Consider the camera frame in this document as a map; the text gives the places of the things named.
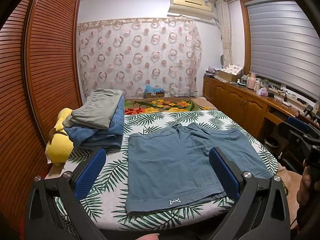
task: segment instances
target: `yellow plush toy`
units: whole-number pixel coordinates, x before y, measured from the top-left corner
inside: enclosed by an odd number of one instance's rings
[[[71,109],[64,108],[60,111],[57,123],[49,132],[49,142],[45,148],[47,158],[51,163],[60,166],[65,163],[73,149],[73,143],[69,140],[68,134],[63,129],[62,122],[71,114]]]

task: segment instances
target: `tag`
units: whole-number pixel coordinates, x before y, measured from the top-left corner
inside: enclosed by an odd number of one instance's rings
[[[47,154],[47,151],[44,151],[44,154],[45,154],[45,156],[47,157],[48,164],[50,164],[50,163],[51,163],[51,160],[50,160],[49,155]]]

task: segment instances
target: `cardboard box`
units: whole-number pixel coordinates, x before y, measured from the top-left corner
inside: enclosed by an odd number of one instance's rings
[[[144,93],[143,98],[164,98],[164,92]]]
[[[219,71],[219,75],[220,78],[227,80],[229,82],[237,82],[238,79],[241,78],[241,73],[239,73],[237,76],[224,72],[224,71]]]

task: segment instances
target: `roller blind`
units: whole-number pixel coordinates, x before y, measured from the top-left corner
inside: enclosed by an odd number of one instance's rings
[[[246,2],[251,33],[250,72],[318,99],[320,39],[294,0]]]

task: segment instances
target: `wooden countertop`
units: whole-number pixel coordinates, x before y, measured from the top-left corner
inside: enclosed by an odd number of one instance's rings
[[[288,106],[278,102],[275,98],[268,98],[268,97],[264,97],[264,96],[259,96],[252,89],[249,89],[247,87],[240,87],[240,86],[230,85],[228,83],[223,83],[220,80],[217,80],[215,78],[204,77],[204,79],[206,79],[208,81],[209,80],[213,80],[214,82],[220,82],[221,84],[224,84],[227,87],[230,87],[230,88],[233,88],[233,89],[237,89],[237,90],[239,90],[239,91],[241,91],[241,92],[243,92],[243,93],[245,93],[247,95],[253,96],[256,99],[258,99],[258,100],[260,100],[262,102],[265,102],[268,105],[274,107],[275,109],[281,111],[282,113],[286,114],[287,116],[292,116],[292,117],[296,116],[297,109],[295,109],[294,107],[288,107]]]

